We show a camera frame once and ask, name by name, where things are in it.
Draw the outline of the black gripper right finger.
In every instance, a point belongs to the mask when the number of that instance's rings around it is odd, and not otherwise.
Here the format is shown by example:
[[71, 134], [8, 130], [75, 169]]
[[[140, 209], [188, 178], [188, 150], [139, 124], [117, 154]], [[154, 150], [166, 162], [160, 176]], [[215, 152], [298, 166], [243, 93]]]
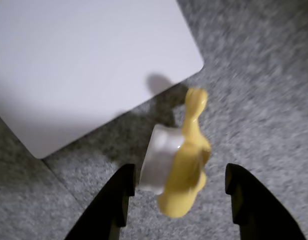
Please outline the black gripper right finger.
[[304, 240], [296, 220], [247, 169], [229, 163], [225, 192], [231, 196], [233, 223], [242, 240]]

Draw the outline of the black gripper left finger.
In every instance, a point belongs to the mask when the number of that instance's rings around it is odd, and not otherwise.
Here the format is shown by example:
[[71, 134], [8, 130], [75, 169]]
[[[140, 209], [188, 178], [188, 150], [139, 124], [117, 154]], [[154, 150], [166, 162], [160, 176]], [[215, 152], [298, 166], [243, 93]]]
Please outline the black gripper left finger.
[[129, 198], [135, 196], [136, 171], [126, 164], [108, 180], [73, 228], [67, 240], [118, 240], [127, 225]]

